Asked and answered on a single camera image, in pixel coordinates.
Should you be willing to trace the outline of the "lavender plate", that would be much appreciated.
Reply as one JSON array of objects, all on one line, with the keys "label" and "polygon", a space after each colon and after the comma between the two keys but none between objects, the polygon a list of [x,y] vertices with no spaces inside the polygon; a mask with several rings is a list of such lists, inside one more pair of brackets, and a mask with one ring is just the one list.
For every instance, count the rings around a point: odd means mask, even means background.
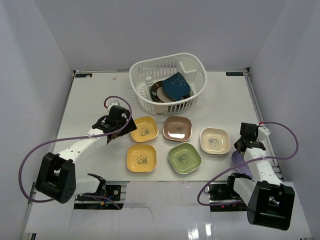
[{"label": "lavender plate", "polygon": [[[235,166],[238,166],[238,165],[243,164],[245,162],[242,155],[237,150],[232,153],[231,161]],[[251,178],[253,177],[252,172],[247,164],[238,166],[236,169],[241,174],[246,174],[247,176],[249,176]]]}]

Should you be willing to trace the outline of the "yellow panda plate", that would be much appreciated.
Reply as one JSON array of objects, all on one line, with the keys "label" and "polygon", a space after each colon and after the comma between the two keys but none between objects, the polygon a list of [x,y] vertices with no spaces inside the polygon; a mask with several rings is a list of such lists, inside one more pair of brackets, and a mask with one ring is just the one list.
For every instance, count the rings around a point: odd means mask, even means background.
[{"label": "yellow panda plate", "polygon": [[136,118],[134,123],[137,129],[132,131],[130,136],[137,143],[144,143],[153,140],[159,134],[156,121],[150,116]]},{"label": "yellow panda plate", "polygon": [[127,150],[126,166],[132,173],[150,173],[157,165],[156,149],[150,144],[135,144]]}]

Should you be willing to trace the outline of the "cream panda plate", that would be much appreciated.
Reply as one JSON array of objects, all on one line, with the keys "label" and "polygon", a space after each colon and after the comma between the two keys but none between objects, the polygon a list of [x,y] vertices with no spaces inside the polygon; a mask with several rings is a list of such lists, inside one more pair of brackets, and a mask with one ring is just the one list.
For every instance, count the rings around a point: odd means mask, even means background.
[{"label": "cream panda plate", "polygon": [[225,155],[230,150],[229,134],[221,128],[204,128],[200,133],[200,146],[207,154]]}]

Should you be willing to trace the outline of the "round dark striped plate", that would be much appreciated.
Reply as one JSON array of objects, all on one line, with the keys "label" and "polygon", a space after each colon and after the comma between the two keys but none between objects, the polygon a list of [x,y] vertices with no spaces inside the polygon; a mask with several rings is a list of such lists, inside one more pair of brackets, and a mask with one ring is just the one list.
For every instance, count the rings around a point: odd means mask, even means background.
[{"label": "round dark striped plate", "polygon": [[150,97],[153,102],[157,103],[171,103],[173,100],[169,98],[162,88],[163,80],[157,81],[150,87]]}]

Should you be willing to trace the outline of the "dark blue leaf plate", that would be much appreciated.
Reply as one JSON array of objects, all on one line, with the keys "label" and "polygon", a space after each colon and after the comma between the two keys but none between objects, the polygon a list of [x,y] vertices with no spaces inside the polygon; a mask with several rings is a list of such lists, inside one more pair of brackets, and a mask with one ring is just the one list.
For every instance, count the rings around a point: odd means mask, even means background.
[{"label": "dark blue leaf plate", "polygon": [[184,76],[177,72],[162,83],[164,93],[173,101],[180,101],[190,97],[191,87]]}]

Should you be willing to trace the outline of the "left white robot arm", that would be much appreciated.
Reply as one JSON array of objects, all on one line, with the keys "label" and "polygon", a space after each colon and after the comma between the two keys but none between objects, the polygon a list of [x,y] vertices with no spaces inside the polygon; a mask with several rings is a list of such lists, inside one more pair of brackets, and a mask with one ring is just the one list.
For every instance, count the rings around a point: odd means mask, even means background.
[{"label": "left white robot arm", "polygon": [[87,135],[58,153],[47,153],[41,162],[35,189],[64,204],[74,195],[96,200],[105,198],[106,180],[96,174],[76,173],[91,155],[112,140],[136,130],[130,110],[113,105],[91,127]]}]

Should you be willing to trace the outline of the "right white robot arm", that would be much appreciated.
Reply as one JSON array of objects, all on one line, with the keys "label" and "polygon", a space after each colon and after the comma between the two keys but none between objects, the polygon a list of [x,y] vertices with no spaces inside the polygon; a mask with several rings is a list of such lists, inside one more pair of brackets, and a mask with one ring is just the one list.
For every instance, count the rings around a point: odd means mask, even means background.
[{"label": "right white robot arm", "polygon": [[241,123],[240,138],[234,144],[250,174],[232,173],[227,179],[226,195],[246,204],[251,225],[286,231],[291,224],[295,191],[277,177],[268,161],[262,141],[270,135],[263,125]]}]

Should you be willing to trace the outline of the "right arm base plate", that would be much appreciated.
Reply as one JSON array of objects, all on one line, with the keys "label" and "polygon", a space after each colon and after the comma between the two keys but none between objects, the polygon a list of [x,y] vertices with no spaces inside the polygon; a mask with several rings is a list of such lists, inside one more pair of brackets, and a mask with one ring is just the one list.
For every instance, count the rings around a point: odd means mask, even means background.
[{"label": "right arm base plate", "polygon": [[241,201],[237,193],[229,192],[226,183],[214,183],[207,186],[204,193],[209,197],[210,204],[221,204],[221,206],[211,206],[210,211],[215,212],[246,212],[247,205],[244,202],[237,204],[226,204],[234,201]]}]

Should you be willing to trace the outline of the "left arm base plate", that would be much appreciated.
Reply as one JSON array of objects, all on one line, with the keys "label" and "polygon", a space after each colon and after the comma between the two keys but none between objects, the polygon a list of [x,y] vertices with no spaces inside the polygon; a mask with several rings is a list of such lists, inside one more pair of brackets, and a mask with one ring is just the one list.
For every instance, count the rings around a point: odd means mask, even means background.
[{"label": "left arm base plate", "polygon": [[121,210],[124,205],[121,185],[103,186],[100,192],[77,195],[75,210]]}]

